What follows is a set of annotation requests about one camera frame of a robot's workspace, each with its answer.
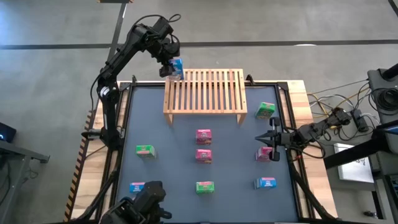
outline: yellow cable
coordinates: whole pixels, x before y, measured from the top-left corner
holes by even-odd
[[[317,102],[319,102],[319,98],[318,98],[315,94],[307,93],[307,95],[313,96],[313,97],[317,100]],[[325,108],[323,107],[323,105],[322,105],[321,103],[318,103],[318,104],[319,104],[319,106],[321,107],[321,109],[323,110],[323,113],[324,113],[325,115],[327,115],[328,113],[326,112],[326,110],[325,110]]]
[[[362,92],[364,92],[364,91],[366,91],[366,90],[368,90],[368,89],[369,89],[369,87],[367,87],[367,88],[361,90],[359,93],[356,93],[356,94],[354,94],[354,95],[348,97],[347,99],[341,101],[339,104],[337,104],[337,106],[335,106],[335,108],[339,107],[340,105],[342,105],[342,104],[343,104],[344,102],[346,102],[347,100],[349,100],[349,99],[351,99],[351,98],[353,98],[353,97],[355,97],[355,96],[361,94]],[[324,117],[324,116],[328,116],[328,114],[327,114],[327,115],[316,116],[316,117],[313,117],[313,119],[322,118],[322,117]]]

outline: desk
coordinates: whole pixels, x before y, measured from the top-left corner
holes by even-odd
[[[256,82],[273,82],[278,81],[256,81]],[[294,114],[295,125],[297,127],[313,122],[311,110],[308,103],[307,92],[305,91],[305,85],[302,80],[288,80],[280,81],[287,82],[287,88],[289,95],[285,96],[284,92],[280,90],[281,104],[283,107],[283,112],[285,118],[289,117],[288,111],[288,100],[290,99],[292,105],[292,111]],[[121,89],[124,87],[125,82],[121,82]],[[123,92],[121,97],[120,108],[122,111],[119,114],[118,124],[123,125],[125,119],[124,111],[126,109],[126,102],[129,101],[128,91]],[[102,105],[99,102],[97,105],[96,116],[92,118],[91,113],[87,116],[85,129],[99,129],[103,126],[103,115],[102,115]],[[291,126],[290,120],[286,119],[286,125]],[[96,149],[103,146],[102,142],[99,140],[91,141],[88,144],[86,139],[82,139],[80,143],[80,150],[78,153],[78,159],[75,165],[75,173],[73,175],[72,184],[70,187],[70,194],[67,199],[67,207],[65,210],[64,220],[67,221],[70,218],[76,218],[83,213],[86,207],[91,203],[92,199],[95,197],[100,189],[101,181],[103,178],[104,171],[106,171],[105,160],[110,153],[104,148],[93,154],[85,160],[85,156]],[[320,151],[316,148],[307,148],[306,151],[310,154],[320,155]],[[326,174],[326,169],[322,160],[316,160],[311,157],[303,156],[303,164],[307,174],[307,180],[310,189],[320,201],[320,203],[328,210],[330,214],[337,217],[335,203],[333,201],[333,196],[331,194],[331,189]],[[107,196],[104,200],[103,212],[107,210],[110,201],[111,189],[108,191]],[[298,187],[298,195],[300,197],[300,205],[302,207],[302,216],[309,217],[309,212],[306,209],[307,200],[303,196],[302,191]]]
[[[5,198],[0,205],[0,223],[9,223],[31,159],[37,159],[40,163],[45,164],[48,163],[50,156],[0,141],[0,167],[2,168],[0,176],[2,181],[7,180],[4,182],[6,186],[10,186],[6,193],[2,192]]]

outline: tabletop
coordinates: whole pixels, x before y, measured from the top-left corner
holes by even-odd
[[[311,109],[307,98],[307,92],[302,80],[262,80],[256,82],[286,82],[289,88],[288,97],[290,97],[296,127],[313,122]],[[280,90],[280,95],[283,112],[285,117],[288,118],[289,111],[284,91]],[[120,107],[122,113],[119,114],[118,125],[123,124],[123,111],[127,105],[127,101],[129,100],[127,96],[127,92],[123,93],[121,96]],[[96,113],[94,118],[91,117],[91,113],[87,114],[85,130],[90,128],[100,129],[103,127],[102,104],[100,101],[98,102],[95,111]],[[289,119],[286,119],[285,122],[287,126],[291,126]],[[101,181],[103,180],[103,174],[104,172],[107,172],[105,169],[105,161],[107,156],[110,156],[111,153],[108,153],[108,148],[105,147],[104,149],[91,155],[89,158],[85,159],[85,157],[89,153],[101,148],[102,146],[104,145],[100,140],[88,142],[85,138],[82,138],[77,162],[75,165],[76,169],[73,174],[70,193],[67,199],[64,221],[80,216],[98,193],[101,186]],[[306,148],[306,152],[321,156],[319,149],[314,147]],[[113,152],[113,154],[114,155],[110,162],[110,167],[113,167],[114,165],[114,159],[116,158],[115,155],[117,152]],[[326,208],[328,213],[337,217],[335,203],[323,160],[314,159],[303,155],[303,165],[305,167],[310,190],[314,193],[318,201]],[[297,162],[295,163],[295,166],[297,169],[299,168],[299,164]],[[309,217],[307,210],[307,200],[298,185],[297,188],[298,195],[300,197],[300,204],[302,207],[302,216]],[[109,190],[105,196],[103,212],[107,211],[108,209],[110,193],[111,191]]]

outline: gray floor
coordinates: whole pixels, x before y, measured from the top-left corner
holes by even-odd
[[[0,45],[108,44],[119,10],[119,4],[95,0],[2,0]],[[119,42],[138,17],[152,13],[180,13],[172,26],[182,42],[398,39],[398,17],[387,0],[136,0],[127,6]],[[108,52],[0,50],[0,121],[18,130],[17,145],[51,154],[47,165],[32,165],[40,175],[23,185],[13,223],[62,220],[89,88]],[[311,92],[390,67],[398,45],[184,48],[181,54],[186,68],[243,68],[258,80],[304,80]],[[160,80],[158,69],[149,54],[137,54],[118,79]],[[322,94],[350,96],[360,86]],[[361,109],[375,113],[367,102]],[[339,216],[377,222],[361,215],[372,209],[369,194],[333,189]]]

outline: wooden slat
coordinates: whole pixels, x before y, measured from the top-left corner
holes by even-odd
[[[224,71],[224,87],[225,87],[225,109],[229,110],[229,90],[228,90],[228,77]]]
[[[213,82],[211,81],[211,76],[213,76],[211,70],[209,70],[209,110],[213,110]]]
[[[181,110],[185,110],[185,80],[181,81]]]
[[[214,73],[214,112],[215,113],[217,113],[217,111],[218,111],[218,94],[217,94],[217,92],[218,92],[218,86],[217,86],[217,83],[218,83],[218,74],[217,74],[217,71],[213,71],[213,73]]]
[[[248,112],[248,105],[246,103],[246,89],[244,87],[244,80],[243,80],[243,70],[239,71],[239,84],[241,90],[241,97],[242,97],[242,110],[246,110]]]
[[[241,110],[241,96],[239,94],[239,83],[238,83],[238,74],[230,70],[229,72],[234,74],[235,78],[235,98],[236,98],[236,109]]]
[[[244,111],[237,111],[237,110],[234,110],[234,111],[232,111],[232,110],[229,110],[229,111],[224,111],[224,113],[214,113],[214,110],[213,111],[210,111],[210,110],[202,110],[201,112],[197,112],[197,113],[192,113],[192,111],[187,111],[187,110],[185,110],[185,111],[182,111],[182,110],[179,110],[179,111],[177,111],[177,110],[174,110],[174,111],[172,111],[172,112],[170,112],[170,113],[165,113],[165,114],[172,114],[172,115],[176,115],[176,114],[213,114],[213,115],[223,115],[223,114],[244,114],[244,113],[246,113],[246,112],[244,112]]]
[[[197,103],[197,76],[196,72],[192,72],[192,112],[196,110],[196,103]]]
[[[175,109],[180,109],[180,81],[175,82]]]
[[[187,72],[187,110],[191,109],[191,72]]]
[[[169,111],[174,110],[174,81],[170,81],[170,98],[169,98]]]
[[[207,75],[206,70],[203,71],[203,109],[207,110]]]
[[[221,109],[221,112],[222,112],[222,113],[224,113],[224,96],[223,96],[223,92],[224,92],[224,88],[223,88],[223,71],[221,71],[221,72],[220,72],[219,81],[220,81],[220,109]]]
[[[169,109],[169,98],[170,98],[170,82],[166,81],[164,87],[163,113]]]
[[[201,71],[198,72],[198,111],[201,111]]]
[[[229,71],[229,87],[231,89],[231,107],[232,110],[235,110],[235,92],[234,92],[234,80],[233,80],[232,72]]]

